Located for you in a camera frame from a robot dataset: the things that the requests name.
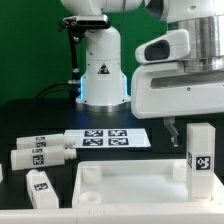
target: logo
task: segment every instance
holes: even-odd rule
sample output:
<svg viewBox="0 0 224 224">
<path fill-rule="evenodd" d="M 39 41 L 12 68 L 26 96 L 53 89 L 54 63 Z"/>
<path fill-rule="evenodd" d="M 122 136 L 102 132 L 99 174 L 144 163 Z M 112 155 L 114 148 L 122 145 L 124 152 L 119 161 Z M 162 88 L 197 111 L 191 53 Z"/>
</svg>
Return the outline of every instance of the logo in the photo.
<svg viewBox="0 0 224 224">
<path fill-rule="evenodd" d="M 43 140 L 45 140 L 45 137 L 43 137 L 43 136 L 39 136 L 39 137 L 36 137 L 36 140 L 37 140 L 37 141 L 43 141 Z"/>
<path fill-rule="evenodd" d="M 34 188 L 36 191 L 41 191 L 41 190 L 48 189 L 49 187 L 48 187 L 47 183 L 42 183 L 42 184 L 35 184 Z"/>
<path fill-rule="evenodd" d="M 32 153 L 42 153 L 43 149 L 38 148 L 38 149 L 32 149 Z"/>
<path fill-rule="evenodd" d="M 110 72 L 109 72 L 109 70 L 108 70 L 108 68 L 107 68 L 107 66 L 106 66 L 105 63 L 104 63 L 104 64 L 102 65 L 102 67 L 100 68 L 98 74 L 103 74 L 103 75 L 104 75 L 104 74 L 110 74 Z"/>
<path fill-rule="evenodd" d="M 196 157 L 196 170 L 197 171 L 210 171 L 211 170 L 211 156 L 197 156 Z"/>
<path fill-rule="evenodd" d="M 44 156 L 43 155 L 33 156 L 33 165 L 34 166 L 44 165 Z"/>
<path fill-rule="evenodd" d="M 188 152 L 188 165 L 192 168 L 192 155 Z"/>
<path fill-rule="evenodd" d="M 36 147 L 37 148 L 47 147 L 47 143 L 46 142 L 37 142 L 36 143 Z"/>
</svg>

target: robotic manipulator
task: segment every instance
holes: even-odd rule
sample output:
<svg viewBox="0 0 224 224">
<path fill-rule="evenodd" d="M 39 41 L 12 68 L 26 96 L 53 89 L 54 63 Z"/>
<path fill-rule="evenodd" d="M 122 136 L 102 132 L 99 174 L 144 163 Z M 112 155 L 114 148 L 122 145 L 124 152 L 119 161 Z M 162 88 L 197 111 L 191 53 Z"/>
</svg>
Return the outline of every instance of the robotic manipulator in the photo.
<svg viewBox="0 0 224 224">
<path fill-rule="evenodd" d="M 113 112 L 130 107 L 127 80 L 121 71 L 120 34 L 110 26 L 104 13 L 134 10 L 142 0 L 61 2 L 74 15 L 64 19 L 73 29 L 73 38 L 77 42 L 86 38 L 86 72 L 80 80 L 77 107 L 95 112 Z"/>
<path fill-rule="evenodd" d="M 145 5 L 167 22 L 168 31 L 136 50 L 141 65 L 132 78 L 133 114 L 166 119 L 223 112 L 223 0 L 146 0 Z"/>
<path fill-rule="evenodd" d="M 101 24 L 85 32 L 87 65 L 77 104 L 94 111 L 126 107 L 130 98 L 120 65 L 120 35 L 108 28 L 103 13 L 134 10 L 142 0 L 61 2 L 77 24 Z M 168 31 L 136 50 L 141 65 L 132 78 L 132 112 L 137 118 L 171 118 L 165 124 L 175 135 L 175 116 L 224 111 L 223 0 L 145 0 L 145 7 L 167 22 Z"/>
</svg>

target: white cylinder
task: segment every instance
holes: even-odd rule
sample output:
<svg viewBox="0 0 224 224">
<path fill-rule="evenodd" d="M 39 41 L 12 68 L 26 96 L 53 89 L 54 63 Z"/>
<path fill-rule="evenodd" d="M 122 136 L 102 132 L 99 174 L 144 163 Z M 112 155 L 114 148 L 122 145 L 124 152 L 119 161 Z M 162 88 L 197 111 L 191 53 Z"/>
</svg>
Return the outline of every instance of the white cylinder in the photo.
<svg viewBox="0 0 224 224">
<path fill-rule="evenodd" d="M 17 138 L 17 149 L 42 148 L 50 146 L 65 145 L 63 134 L 31 136 Z"/>
<path fill-rule="evenodd" d="M 173 164 L 173 179 L 179 182 L 186 181 L 186 162 L 176 162 Z"/>
<path fill-rule="evenodd" d="M 86 33 L 87 69 L 81 81 L 81 100 L 91 106 L 115 106 L 129 101 L 121 71 L 120 34 L 110 27 Z"/>
<path fill-rule="evenodd" d="M 102 179 L 102 167 L 100 165 L 86 165 L 82 168 L 82 181 L 86 184 L 98 184 Z"/>
<path fill-rule="evenodd" d="M 143 0 L 126 0 L 125 11 L 137 9 Z M 105 12 L 122 12 L 123 0 L 107 0 Z"/>
<path fill-rule="evenodd" d="M 62 165 L 65 163 L 63 146 L 31 148 L 11 151 L 12 170 Z"/>
</svg>

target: black table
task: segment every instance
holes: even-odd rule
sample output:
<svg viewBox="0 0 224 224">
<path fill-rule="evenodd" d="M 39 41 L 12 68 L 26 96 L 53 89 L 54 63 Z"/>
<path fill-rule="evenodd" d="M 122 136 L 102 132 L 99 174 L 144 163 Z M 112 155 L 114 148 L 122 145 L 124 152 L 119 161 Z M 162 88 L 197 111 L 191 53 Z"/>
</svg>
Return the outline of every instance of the black table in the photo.
<svg viewBox="0 0 224 224">
<path fill-rule="evenodd" d="M 29 170 L 13 171 L 10 151 L 16 149 L 16 138 L 64 133 L 66 129 L 127 129 L 145 128 L 152 146 L 128 149 L 80 149 L 78 158 L 63 166 L 41 168 L 46 171 L 60 200 L 60 207 L 71 207 L 77 165 L 90 160 L 133 160 L 185 158 L 187 123 L 209 122 L 216 128 L 216 174 L 224 176 L 224 115 L 187 116 L 176 118 L 176 128 L 182 136 L 177 148 L 164 127 L 163 119 L 136 119 L 131 111 L 94 113 L 81 111 L 69 99 L 21 99 L 10 101 L 0 109 L 0 163 L 4 180 L 0 184 L 0 209 L 31 209 L 26 190 Z"/>
</svg>

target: plastic piece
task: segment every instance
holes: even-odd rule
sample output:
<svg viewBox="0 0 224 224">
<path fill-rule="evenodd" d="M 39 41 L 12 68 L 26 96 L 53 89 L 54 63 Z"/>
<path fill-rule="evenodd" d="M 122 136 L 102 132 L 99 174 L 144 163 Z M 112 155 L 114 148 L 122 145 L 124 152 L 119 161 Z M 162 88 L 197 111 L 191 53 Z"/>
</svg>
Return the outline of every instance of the plastic piece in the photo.
<svg viewBox="0 0 224 224">
<path fill-rule="evenodd" d="M 17 149 L 43 148 L 59 145 L 69 148 L 74 144 L 74 138 L 64 138 L 63 134 L 23 137 L 17 138 L 16 140 Z"/>
<path fill-rule="evenodd" d="M 97 192 L 85 192 L 79 195 L 81 204 L 100 204 L 101 195 Z"/>
<path fill-rule="evenodd" d="M 161 59 L 159 59 L 158 57 L 156 59 L 155 56 L 151 56 L 151 60 L 148 60 L 150 57 L 148 57 L 147 59 L 146 56 L 150 54 L 150 52 L 147 53 L 147 50 L 150 50 L 150 48 L 154 48 L 155 44 L 161 43 L 161 41 L 163 43 L 166 43 L 166 45 L 169 45 L 169 52 L 168 50 L 163 49 L 167 51 L 167 53 L 165 54 L 166 57 L 161 57 Z M 174 31 L 168 31 L 166 34 L 139 46 L 135 51 L 135 57 L 136 60 L 141 64 L 167 62 L 182 59 L 190 53 L 189 43 L 189 34 L 186 30 L 179 29 Z"/>
<path fill-rule="evenodd" d="M 2 165 L 0 164 L 0 183 L 3 180 L 3 175 L 2 175 Z"/>
<path fill-rule="evenodd" d="M 65 150 L 63 146 L 11 151 L 12 170 L 63 165 L 65 159 L 74 158 L 76 158 L 76 150 Z"/>
<path fill-rule="evenodd" d="M 97 164 L 86 165 L 82 168 L 82 180 L 86 184 L 98 184 L 102 179 L 102 167 Z"/>
<path fill-rule="evenodd" d="M 186 181 L 186 161 L 176 162 L 173 164 L 173 179 L 175 181 Z"/>
<path fill-rule="evenodd" d="M 187 125 L 187 189 L 190 201 L 211 200 L 214 190 L 215 128 Z"/>
<path fill-rule="evenodd" d="M 26 175 L 27 191 L 35 209 L 59 208 L 58 197 L 45 172 L 31 170 Z"/>
</svg>

